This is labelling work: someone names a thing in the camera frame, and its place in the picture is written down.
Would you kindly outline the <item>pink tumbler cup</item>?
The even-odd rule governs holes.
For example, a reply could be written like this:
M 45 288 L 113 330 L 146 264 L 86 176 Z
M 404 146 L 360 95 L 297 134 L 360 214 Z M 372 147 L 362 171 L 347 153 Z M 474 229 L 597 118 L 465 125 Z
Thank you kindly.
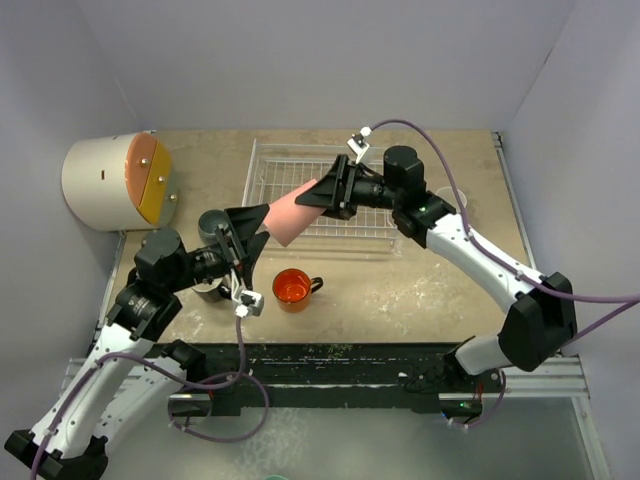
M 316 184 L 316 179 L 309 180 L 269 205 L 263 224 L 271 237 L 282 247 L 288 247 L 324 213 L 322 208 L 296 203 L 299 195 Z

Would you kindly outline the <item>grey-blue round mug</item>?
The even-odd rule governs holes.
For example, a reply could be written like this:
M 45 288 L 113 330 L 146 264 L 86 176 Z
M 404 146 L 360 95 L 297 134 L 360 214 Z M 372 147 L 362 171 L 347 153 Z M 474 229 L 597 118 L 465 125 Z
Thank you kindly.
M 198 220 L 198 233 L 205 246 L 225 242 L 229 227 L 229 217 L 223 210 L 208 210 Z

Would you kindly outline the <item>black faceted mug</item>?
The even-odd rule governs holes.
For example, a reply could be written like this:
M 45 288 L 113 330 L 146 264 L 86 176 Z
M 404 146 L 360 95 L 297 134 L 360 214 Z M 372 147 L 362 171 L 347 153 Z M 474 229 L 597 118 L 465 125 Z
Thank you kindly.
M 217 303 L 231 299 L 231 292 L 224 280 L 214 283 L 203 283 L 192 288 L 193 292 L 207 303 Z

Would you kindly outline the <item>orange cup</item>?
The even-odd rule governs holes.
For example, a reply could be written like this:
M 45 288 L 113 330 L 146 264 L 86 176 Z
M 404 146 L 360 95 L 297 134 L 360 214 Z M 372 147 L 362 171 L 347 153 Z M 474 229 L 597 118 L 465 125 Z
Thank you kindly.
M 309 306 L 311 296 L 323 286 L 322 277 L 309 277 L 300 269 L 288 268 L 274 277 L 272 292 L 283 311 L 300 313 Z

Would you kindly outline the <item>light blue mug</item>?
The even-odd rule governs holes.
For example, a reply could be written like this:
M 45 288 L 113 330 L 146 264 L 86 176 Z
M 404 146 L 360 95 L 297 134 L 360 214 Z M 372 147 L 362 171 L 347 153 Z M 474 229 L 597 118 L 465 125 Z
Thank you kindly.
M 454 189 L 451 186 L 439 188 L 435 195 L 453 206 L 467 206 L 467 197 L 460 189 Z

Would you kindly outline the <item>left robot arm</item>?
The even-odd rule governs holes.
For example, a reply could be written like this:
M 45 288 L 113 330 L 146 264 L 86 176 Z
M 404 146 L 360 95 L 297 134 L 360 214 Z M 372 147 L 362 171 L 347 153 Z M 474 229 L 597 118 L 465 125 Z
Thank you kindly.
M 5 449 L 33 479 L 98 479 L 108 451 L 155 400 L 182 390 L 217 391 L 246 377 L 246 348 L 239 365 L 207 374 L 206 356 L 175 341 L 155 360 L 146 354 L 182 308 L 178 293 L 226 279 L 237 323 L 261 314 L 264 298 L 253 289 L 253 270 L 269 233 L 266 204 L 210 210 L 211 240 L 189 251 L 180 234 L 162 227 L 148 232 L 134 267 L 93 349 L 57 402 L 29 430 L 14 431 Z

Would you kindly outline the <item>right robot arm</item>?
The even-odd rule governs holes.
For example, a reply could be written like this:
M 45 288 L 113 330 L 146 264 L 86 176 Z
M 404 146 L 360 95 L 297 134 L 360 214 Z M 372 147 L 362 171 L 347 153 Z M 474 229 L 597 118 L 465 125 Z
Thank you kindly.
M 532 372 L 576 334 L 569 279 L 521 264 L 467 227 L 454 206 L 428 190 L 424 164 L 411 147 L 388 148 L 381 173 L 339 155 L 295 202 L 338 220 L 351 219 L 359 207 L 390 211 L 400 233 L 453 263 L 498 304 L 506 315 L 501 330 L 463 342 L 445 366 L 446 383 L 456 391 L 469 390 L 489 370 Z

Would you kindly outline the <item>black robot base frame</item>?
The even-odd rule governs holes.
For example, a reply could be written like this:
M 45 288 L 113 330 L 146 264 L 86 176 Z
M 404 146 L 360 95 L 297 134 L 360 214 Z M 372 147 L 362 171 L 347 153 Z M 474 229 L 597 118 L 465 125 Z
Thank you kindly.
M 470 376 L 451 343 L 249 343 L 252 379 L 202 394 L 213 416 L 244 408 L 403 409 L 457 417 L 481 411 L 479 395 L 505 390 L 506 372 Z

